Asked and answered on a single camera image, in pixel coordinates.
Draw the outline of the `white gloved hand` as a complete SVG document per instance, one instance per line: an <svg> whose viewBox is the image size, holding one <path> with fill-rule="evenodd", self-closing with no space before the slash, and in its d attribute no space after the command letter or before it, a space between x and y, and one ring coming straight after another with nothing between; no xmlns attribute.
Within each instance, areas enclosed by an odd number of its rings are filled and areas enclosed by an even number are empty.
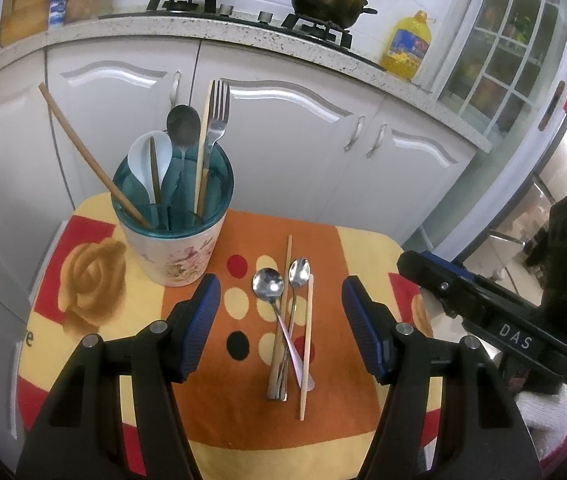
<svg viewBox="0 0 567 480"><path fill-rule="evenodd" d="M533 441L539 460L545 460L567 442L567 386L557 393L521 391L515 404Z"/></svg>

